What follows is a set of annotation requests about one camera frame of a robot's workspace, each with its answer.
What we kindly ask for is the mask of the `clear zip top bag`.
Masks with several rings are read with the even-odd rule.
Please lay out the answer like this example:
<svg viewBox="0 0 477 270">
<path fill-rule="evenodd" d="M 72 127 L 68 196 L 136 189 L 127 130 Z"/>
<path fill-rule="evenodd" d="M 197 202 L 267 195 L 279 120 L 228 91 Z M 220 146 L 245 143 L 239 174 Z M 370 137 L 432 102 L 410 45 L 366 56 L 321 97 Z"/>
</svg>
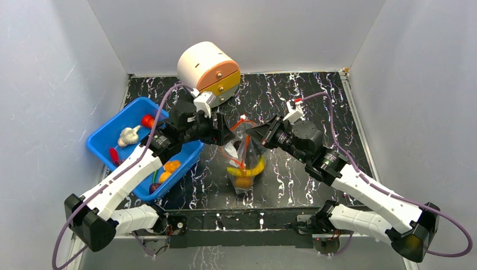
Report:
<svg viewBox="0 0 477 270">
<path fill-rule="evenodd" d="M 235 125 L 233 125 L 233 127 L 230 128 L 230 130 L 235 135 L 235 138 L 231 142 L 238 141 L 238 140 L 245 141 L 246 153 L 242 162 L 239 162 L 238 160 L 230 159 L 226 157 L 224 149 L 223 149 L 224 146 L 220 147 L 219 148 L 220 152 L 226 158 L 226 161 L 225 161 L 226 169 L 227 167 L 235 167 L 240 169 L 253 169 L 258 164 L 258 160 L 261 155 L 264 155 L 266 159 L 266 149 L 262 145 L 257 143 L 253 138 L 251 138 L 249 135 L 246 134 L 247 129 L 257 127 L 257 126 L 258 126 L 257 123 L 250 120 L 246 115 L 241 115 L 239 118 L 239 121 Z M 259 177 L 261 174 L 262 172 L 258 174 L 257 176 L 252 177 L 253 181 L 255 181 L 255 179 Z M 253 188 L 253 186 L 252 188 L 248 190 L 236 188 L 234 181 L 237 177 L 234 177 L 230 175 L 229 173 L 227 173 L 227 177 L 231 181 L 231 184 L 238 195 L 244 194 Z"/>
</svg>

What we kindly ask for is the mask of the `yellow banana toy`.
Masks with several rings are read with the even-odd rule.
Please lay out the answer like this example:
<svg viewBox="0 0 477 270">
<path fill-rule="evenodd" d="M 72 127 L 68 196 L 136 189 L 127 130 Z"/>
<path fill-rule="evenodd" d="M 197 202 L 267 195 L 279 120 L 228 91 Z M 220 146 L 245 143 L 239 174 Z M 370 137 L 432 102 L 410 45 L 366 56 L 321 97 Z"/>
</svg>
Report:
<svg viewBox="0 0 477 270">
<path fill-rule="evenodd" d="M 227 167 L 227 173 L 234 177 L 255 177 L 260 174 L 266 165 L 265 156 L 261 155 L 258 164 L 253 169 L 240 169 L 235 167 Z"/>
</svg>

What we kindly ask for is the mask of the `orange tangerine toy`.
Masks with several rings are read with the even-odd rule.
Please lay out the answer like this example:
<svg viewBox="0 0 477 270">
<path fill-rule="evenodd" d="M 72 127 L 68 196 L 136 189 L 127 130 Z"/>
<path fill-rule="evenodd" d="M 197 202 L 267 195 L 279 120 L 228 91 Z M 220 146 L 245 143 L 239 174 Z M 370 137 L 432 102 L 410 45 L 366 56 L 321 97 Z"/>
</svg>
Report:
<svg viewBox="0 0 477 270">
<path fill-rule="evenodd" d="M 254 181 L 252 177 L 237 177 L 234 183 L 236 188 L 248 190 L 252 188 Z"/>
</svg>

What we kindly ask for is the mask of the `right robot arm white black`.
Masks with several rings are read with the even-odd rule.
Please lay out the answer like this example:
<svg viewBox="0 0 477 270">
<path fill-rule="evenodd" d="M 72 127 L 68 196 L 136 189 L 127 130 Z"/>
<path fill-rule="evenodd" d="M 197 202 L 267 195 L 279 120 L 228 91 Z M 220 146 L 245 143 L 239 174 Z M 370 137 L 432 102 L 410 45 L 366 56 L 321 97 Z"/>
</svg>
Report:
<svg viewBox="0 0 477 270">
<path fill-rule="evenodd" d="M 276 115 L 269 122 L 247 129 L 267 149 L 280 148 L 305 165 L 315 180 L 359 200 L 370 211 L 327 202 L 316 214 L 324 233 L 353 231 L 389 244 L 402 257 L 421 263 L 437 232 L 438 207 L 416 206 L 355 169 L 345 155 L 323 144 L 323 133 L 311 121 L 292 124 Z"/>
</svg>

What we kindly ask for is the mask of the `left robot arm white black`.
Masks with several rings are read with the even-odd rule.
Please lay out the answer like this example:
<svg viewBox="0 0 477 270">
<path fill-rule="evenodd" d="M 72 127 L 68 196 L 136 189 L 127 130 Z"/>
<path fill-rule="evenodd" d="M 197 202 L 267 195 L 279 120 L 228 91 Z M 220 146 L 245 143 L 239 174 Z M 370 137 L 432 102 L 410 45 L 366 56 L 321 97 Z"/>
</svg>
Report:
<svg viewBox="0 0 477 270">
<path fill-rule="evenodd" d="M 118 205 L 147 176 L 180 153 L 185 143 L 201 141 L 224 146 L 234 137 L 223 113 L 207 116 L 190 102 L 178 103 L 167 118 L 153 124 L 151 135 L 102 182 L 81 196 L 71 194 L 66 198 L 65 226 L 93 252 L 105 248 L 117 235 L 138 230 L 165 232 L 168 219 L 157 206 L 146 204 L 119 210 Z"/>
</svg>

